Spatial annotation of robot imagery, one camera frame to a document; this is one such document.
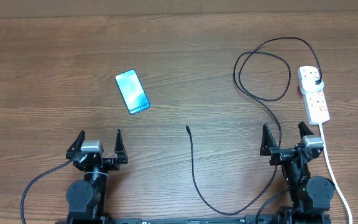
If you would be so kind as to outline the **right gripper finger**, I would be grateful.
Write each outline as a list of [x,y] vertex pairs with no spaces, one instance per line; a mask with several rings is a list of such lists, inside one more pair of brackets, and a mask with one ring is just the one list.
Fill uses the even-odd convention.
[[304,136],[313,135],[314,133],[307,127],[304,121],[298,124],[298,129],[300,132],[300,137],[303,138]]
[[260,155],[271,156],[272,151],[277,149],[278,149],[277,143],[273,137],[273,134],[268,124],[264,124],[262,126],[262,142],[260,146]]

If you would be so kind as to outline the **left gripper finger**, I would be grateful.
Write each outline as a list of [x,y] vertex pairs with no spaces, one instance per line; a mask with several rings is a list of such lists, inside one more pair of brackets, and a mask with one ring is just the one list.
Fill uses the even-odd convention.
[[125,150],[123,141],[122,141],[122,133],[120,129],[117,129],[116,135],[116,145],[114,148],[114,152],[117,155],[117,161],[120,164],[127,164],[128,163],[128,156]]
[[74,158],[75,154],[80,151],[81,145],[84,140],[85,140],[85,131],[81,130],[76,140],[73,142],[73,144],[68,148],[66,152],[67,159]]

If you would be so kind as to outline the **blue Galaxy smartphone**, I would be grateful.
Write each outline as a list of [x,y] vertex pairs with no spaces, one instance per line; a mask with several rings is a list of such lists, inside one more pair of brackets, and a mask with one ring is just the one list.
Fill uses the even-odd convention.
[[129,114],[150,108],[150,101],[134,69],[116,75],[115,80]]

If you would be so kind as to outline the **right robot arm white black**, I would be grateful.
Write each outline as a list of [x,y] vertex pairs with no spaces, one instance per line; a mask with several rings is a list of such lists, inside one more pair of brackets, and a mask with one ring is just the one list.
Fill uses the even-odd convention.
[[[330,223],[331,199],[336,189],[332,180],[311,176],[308,163],[317,159],[323,151],[323,140],[313,134],[304,122],[298,124],[300,142],[293,148],[280,149],[267,124],[262,128],[261,156],[269,156],[271,166],[280,166],[287,182],[287,189],[266,201],[255,216],[259,223]],[[273,215],[262,215],[262,210],[275,199],[288,193],[290,207],[282,207]]]

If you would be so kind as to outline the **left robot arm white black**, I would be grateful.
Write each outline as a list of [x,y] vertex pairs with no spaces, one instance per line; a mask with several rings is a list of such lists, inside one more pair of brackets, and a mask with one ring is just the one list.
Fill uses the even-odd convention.
[[67,223],[114,223],[112,216],[104,211],[108,184],[108,172],[119,170],[128,163],[122,142],[121,130],[117,130],[114,152],[116,157],[103,156],[100,140],[86,140],[85,131],[68,148],[66,158],[73,166],[84,172],[82,180],[72,183],[66,193],[69,204]]

